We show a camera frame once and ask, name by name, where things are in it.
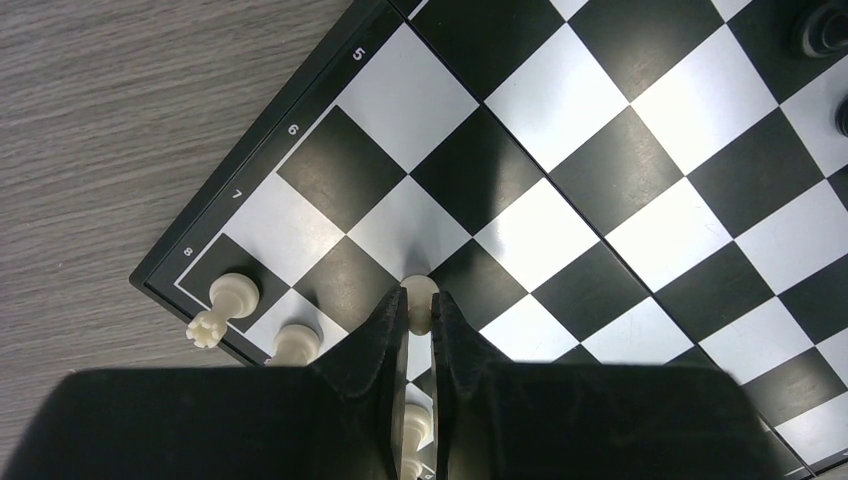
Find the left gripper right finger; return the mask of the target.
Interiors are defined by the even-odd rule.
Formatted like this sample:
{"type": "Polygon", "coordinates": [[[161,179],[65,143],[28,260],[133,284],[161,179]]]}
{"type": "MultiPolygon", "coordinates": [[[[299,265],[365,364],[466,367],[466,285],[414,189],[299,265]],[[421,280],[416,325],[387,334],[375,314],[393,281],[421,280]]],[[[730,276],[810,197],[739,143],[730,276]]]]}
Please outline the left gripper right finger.
{"type": "Polygon", "coordinates": [[[440,479],[779,479],[752,402],[699,366],[520,363],[432,300],[440,479]]]}

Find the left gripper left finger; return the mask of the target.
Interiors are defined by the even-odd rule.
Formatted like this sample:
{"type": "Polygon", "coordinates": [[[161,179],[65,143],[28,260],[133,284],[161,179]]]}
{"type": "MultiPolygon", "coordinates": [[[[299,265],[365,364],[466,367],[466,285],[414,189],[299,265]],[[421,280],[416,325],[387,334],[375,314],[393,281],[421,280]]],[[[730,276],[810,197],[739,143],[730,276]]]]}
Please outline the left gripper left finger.
{"type": "Polygon", "coordinates": [[[7,479],[395,479],[407,294],[302,367],[97,369],[66,376],[7,479]]]}

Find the white chess piece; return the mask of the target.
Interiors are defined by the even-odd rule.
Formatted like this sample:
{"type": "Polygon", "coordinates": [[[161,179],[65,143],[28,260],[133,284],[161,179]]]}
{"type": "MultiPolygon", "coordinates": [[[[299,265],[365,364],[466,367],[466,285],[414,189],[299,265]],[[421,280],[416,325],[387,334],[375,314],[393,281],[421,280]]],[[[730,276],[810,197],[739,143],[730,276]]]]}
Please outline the white chess piece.
{"type": "Polygon", "coordinates": [[[265,365],[306,366],[318,357],[321,343],[320,336],[312,328],[301,324],[286,325],[276,335],[273,342],[274,353],[265,365]]]}
{"type": "Polygon", "coordinates": [[[239,273],[227,273],[213,281],[209,296],[211,308],[198,313],[186,329],[186,337],[198,348],[217,346],[228,330],[228,321],[253,314],[261,298],[257,284],[239,273]]]}
{"type": "Polygon", "coordinates": [[[421,442],[432,432],[430,412],[416,404],[408,403],[404,410],[402,458],[399,478],[401,480],[416,480],[423,471],[423,465],[418,458],[418,448],[421,442]]]}

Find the white pawn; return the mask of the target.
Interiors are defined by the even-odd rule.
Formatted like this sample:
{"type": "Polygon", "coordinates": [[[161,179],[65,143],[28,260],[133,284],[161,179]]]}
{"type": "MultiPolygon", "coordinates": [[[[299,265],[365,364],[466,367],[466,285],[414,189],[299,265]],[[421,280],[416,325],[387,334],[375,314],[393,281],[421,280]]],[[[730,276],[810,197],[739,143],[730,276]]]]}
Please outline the white pawn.
{"type": "Polygon", "coordinates": [[[430,332],[432,325],[432,297],[439,289],[434,280],[425,275],[413,275],[400,286],[406,289],[409,330],[418,336],[430,332]]]}

